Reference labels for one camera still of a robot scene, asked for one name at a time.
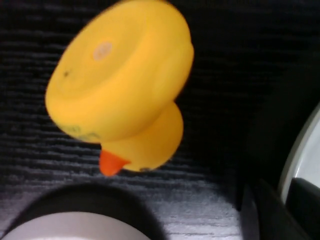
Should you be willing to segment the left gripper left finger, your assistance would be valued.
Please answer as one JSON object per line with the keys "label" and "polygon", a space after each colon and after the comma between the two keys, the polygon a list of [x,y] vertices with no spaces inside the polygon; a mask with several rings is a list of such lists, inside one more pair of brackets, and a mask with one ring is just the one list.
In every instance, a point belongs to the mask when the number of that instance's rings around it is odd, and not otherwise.
{"label": "left gripper left finger", "polygon": [[241,197],[244,240],[309,240],[273,188],[263,180],[244,185]]}

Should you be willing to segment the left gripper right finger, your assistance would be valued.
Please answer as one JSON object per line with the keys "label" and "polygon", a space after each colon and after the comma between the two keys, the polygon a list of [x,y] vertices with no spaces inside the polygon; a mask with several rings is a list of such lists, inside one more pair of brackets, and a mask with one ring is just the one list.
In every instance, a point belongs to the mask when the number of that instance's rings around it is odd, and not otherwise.
{"label": "left gripper right finger", "polygon": [[289,212],[313,240],[320,238],[320,188],[293,178],[286,198]]}

